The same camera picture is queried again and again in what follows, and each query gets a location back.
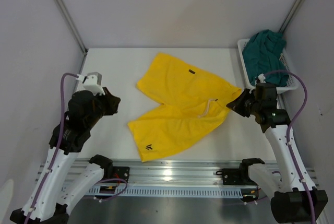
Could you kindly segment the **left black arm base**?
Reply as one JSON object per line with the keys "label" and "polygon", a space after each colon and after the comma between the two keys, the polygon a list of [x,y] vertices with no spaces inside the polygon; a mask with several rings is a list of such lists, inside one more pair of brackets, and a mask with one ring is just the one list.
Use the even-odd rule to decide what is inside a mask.
{"label": "left black arm base", "polygon": [[112,179],[123,179],[126,182],[129,180],[130,175],[130,167],[124,167],[124,166],[114,166],[111,178]]}

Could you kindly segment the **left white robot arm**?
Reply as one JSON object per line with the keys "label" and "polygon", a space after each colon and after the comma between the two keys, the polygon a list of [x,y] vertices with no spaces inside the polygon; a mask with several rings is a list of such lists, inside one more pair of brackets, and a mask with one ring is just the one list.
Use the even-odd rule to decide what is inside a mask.
{"label": "left white robot arm", "polygon": [[47,159],[36,187],[23,208],[14,210],[14,223],[67,223],[70,213],[87,191],[98,182],[113,177],[113,161],[102,155],[93,156],[85,171],[62,192],[67,174],[90,138],[90,131],[103,116],[118,112],[121,102],[107,88],[94,95],[91,91],[75,92],[53,130]]}

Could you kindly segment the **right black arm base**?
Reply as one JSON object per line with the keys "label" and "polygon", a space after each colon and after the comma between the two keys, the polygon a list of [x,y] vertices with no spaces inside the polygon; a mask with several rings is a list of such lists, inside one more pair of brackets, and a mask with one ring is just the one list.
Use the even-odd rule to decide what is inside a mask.
{"label": "right black arm base", "polygon": [[216,171],[215,175],[220,176],[222,178],[223,185],[249,185],[249,186],[257,185],[254,181],[252,181],[249,178],[248,172],[240,168],[221,169]]}

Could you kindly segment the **yellow shorts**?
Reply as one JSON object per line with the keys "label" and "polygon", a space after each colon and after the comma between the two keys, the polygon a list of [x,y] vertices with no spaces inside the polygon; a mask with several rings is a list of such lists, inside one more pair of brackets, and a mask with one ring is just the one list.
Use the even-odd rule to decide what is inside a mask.
{"label": "yellow shorts", "polygon": [[142,162],[179,154],[219,127],[242,90],[222,77],[158,53],[136,87],[158,103],[130,121]]}

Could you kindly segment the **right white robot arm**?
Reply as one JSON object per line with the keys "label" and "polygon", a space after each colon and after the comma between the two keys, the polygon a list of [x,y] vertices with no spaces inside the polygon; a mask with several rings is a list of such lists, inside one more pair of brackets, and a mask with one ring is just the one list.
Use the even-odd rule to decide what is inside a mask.
{"label": "right white robot arm", "polygon": [[276,87],[257,84],[254,90],[245,89],[226,106],[243,117],[255,117],[270,143],[281,175],[277,178],[264,161],[252,158],[241,162],[239,180],[244,184],[255,182],[263,190],[277,223],[316,223],[328,196],[317,189],[303,164],[288,113],[277,107]]}

